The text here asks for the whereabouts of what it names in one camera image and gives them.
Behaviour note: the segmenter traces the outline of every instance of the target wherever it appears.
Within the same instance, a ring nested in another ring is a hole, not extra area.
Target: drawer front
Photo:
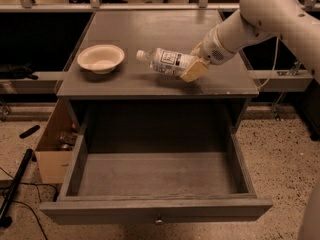
[[[58,224],[130,224],[253,221],[270,207],[270,199],[234,198],[195,201],[43,203],[40,210]]]
[[[223,103],[163,102],[89,109],[58,201],[40,210],[60,224],[251,221],[264,214],[272,202],[256,197]]]

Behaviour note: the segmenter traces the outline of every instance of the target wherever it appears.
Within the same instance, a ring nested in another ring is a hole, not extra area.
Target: cabinet top
[[[192,83],[163,75],[136,60],[138,50],[157,47],[189,53],[216,24],[217,10],[98,11],[57,93],[67,99],[110,99],[171,96],[256,96],[258,90],[239,54]],[[96,75],[77,64],[87,47],[112,44],[125,52],[124,61],[110,74]]]

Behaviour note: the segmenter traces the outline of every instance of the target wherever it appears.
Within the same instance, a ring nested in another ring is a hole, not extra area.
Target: ceramic bowl
[[[114,45],[95,45],[83,50],[78,64],[95,74],[108,74],[124,59],[124,52]]]

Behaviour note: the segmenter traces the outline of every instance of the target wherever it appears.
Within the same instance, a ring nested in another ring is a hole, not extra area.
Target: cardboard box
[[[65,104],[58,101],[35,150],[41,180],[47,184],[63,183],[72,151],[60,151],[61,132],[71,133],[72,120]]]

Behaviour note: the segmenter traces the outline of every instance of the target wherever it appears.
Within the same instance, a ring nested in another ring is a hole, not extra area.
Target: terrazzo floor
[[[272,198],[273,207],[254,222],[142,225],[57,225],[38,211],[40,202],[50,201],[53,189],[20,185],[16,200],[30,205],[47,238],[54,239],[297,239],[308,196],[319,177],[320,142],[311,141],[308,127],[294,108],[283,106],[276,121],[268,107],[249,107],[237,137],[258,197]],[[26,139],[19,134],[40,125]],[[6,121],[0,124],[0,166],[14,175],[27,148],[35,149],[45,121]],[[0,171],[0,177],[7,177]],[[40,182],[36,162],[30,161],[23,182]],[[14,203],[9,210],[13,222],[0,228],[0,239],[45,239],[32,212]]]

